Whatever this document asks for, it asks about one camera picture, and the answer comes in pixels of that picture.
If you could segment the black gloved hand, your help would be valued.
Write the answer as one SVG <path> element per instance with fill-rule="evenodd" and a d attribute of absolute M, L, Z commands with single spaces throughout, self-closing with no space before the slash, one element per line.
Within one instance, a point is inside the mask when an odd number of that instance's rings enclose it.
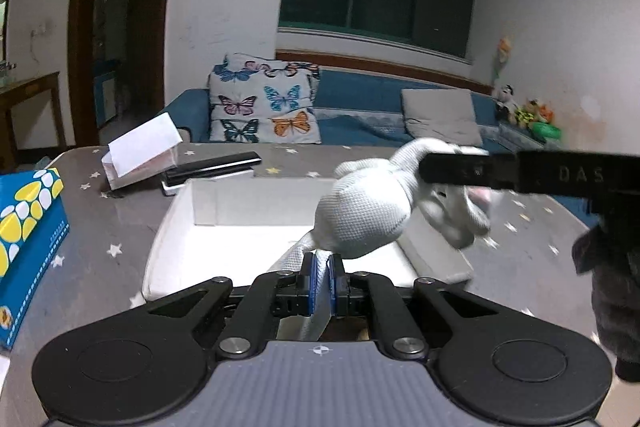
<path fill-rule="evenodd" d="M 578 274 L 591 275 L 591 306 L 602 346 L 615 355 L 622 381 L 639 381 L 639 222 L 616 212 L 572 247 Z"/>

